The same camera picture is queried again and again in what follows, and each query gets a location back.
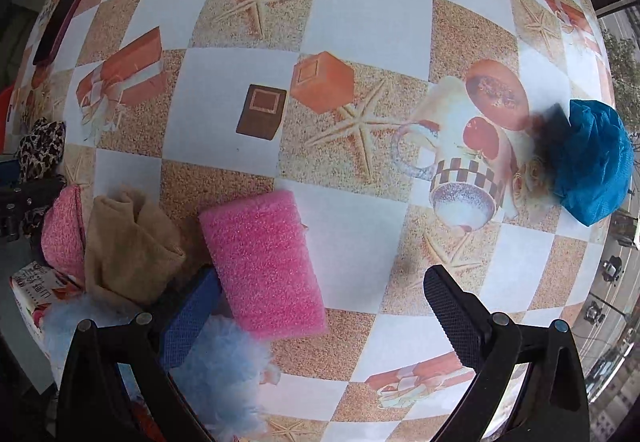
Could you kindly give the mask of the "pink knitted sock roll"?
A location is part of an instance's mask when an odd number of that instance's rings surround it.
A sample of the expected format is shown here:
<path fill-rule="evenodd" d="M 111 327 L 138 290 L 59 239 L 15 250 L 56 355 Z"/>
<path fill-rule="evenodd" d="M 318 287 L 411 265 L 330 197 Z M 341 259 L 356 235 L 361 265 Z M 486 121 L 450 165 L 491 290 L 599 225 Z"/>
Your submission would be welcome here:
<path fill-rule="evenodd" d="M 85 283 L 86 237 L 78 185 L 65 187 L 44 215 L 40 244 L 50 267 Z"/>

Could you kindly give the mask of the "white tissue pack fox print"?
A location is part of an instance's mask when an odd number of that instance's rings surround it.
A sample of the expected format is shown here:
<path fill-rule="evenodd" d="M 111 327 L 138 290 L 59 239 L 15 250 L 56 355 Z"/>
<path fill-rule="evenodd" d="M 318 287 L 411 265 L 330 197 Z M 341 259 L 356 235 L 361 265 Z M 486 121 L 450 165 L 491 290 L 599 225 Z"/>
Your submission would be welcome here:
<path fill-rule="evenodd" d="M 40 350 L 44 334 L 41 323 L 53 303 L 59 303 L 82 293 L 82 288 L 64 273 L 37 261 L 16 271 L 9 279 L 14 299 L 23 321 Z"/>

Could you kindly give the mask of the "light blue fluffy puff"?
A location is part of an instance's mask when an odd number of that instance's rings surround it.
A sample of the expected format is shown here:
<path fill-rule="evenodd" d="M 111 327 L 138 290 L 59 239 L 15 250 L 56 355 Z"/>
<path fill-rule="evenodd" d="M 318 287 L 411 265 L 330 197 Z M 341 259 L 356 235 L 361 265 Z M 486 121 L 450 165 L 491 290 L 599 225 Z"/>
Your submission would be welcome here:
<path fill-rule="evenodd" d="M 50 306 L 41 320 L 42 350 L 54 381 L 62 380 L 77 324 L 90 319 L 100 327 L 129 323 L 134 309 L 114 307 L 88 294 Z M 254 438 L 268 430 L 259 405 L 264 380 L 278 379 L 269 344 L 252 337 L 234 320 L 212 315 L 184 361 L 170 371 L 182 395 L 207 431 L 219 441 Z"/>

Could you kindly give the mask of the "pink foam sponge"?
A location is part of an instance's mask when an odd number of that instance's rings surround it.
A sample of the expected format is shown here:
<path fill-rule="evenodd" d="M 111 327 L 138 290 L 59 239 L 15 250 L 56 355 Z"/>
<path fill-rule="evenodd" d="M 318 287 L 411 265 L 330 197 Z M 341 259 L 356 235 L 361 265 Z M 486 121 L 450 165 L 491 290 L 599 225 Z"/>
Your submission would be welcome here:
<path fill-rule="evenodd" d="M 261 340 L 322 335 L 326 310 L 292 192 L 278 190 L 198 216 L 231 313 Z"/>

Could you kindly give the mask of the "leopard print scrunchie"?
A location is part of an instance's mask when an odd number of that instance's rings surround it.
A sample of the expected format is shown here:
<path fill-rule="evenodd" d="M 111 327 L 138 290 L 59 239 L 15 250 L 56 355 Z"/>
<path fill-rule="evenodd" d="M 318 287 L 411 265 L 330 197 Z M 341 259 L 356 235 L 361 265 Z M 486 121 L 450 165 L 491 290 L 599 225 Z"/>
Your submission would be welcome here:
<path fill-rule="evenodd" d="M 54 174 L 63 159 L 65 135 L 64 121 L 49 121 L 46 117 L 37 119 L 18 145 L 16 158 L 20 184 Z"/>

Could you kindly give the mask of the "beige folded sock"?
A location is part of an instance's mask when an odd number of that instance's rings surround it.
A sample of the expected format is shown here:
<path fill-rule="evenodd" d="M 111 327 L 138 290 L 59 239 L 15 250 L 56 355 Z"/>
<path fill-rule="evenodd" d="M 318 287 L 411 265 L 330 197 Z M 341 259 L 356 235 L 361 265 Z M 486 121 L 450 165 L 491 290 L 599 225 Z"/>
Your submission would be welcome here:
<path fill-rule="evenodd" d="M 112 303 L 149 306 L 184 259 L 178 228 L 144 193 L 125 189 L 117 197 L 93 200 L 85 249 L 89 294 Z"/>

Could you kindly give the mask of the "checkered patterned tablecloth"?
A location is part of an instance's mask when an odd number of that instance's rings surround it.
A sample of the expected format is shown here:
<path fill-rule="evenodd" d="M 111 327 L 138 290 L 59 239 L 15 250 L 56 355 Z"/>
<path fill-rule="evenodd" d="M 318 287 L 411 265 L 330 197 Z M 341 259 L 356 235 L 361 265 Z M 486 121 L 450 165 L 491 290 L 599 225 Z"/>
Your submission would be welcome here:
<path fill-rule="evenodd" d="M 85 206 L 138 188 L 202 263 L 203 208 L 295 196 L 328 330 L 273 344 L 271 440 L 434 436 L 472 376 L 429 266 L 515 321 L 577 319 L 608 223 L 555 202 L 537 132 L 613 99 L 591 0 L 82 0 L 35 87 L 42 33 L 6 138 L 65 121 Z"/>

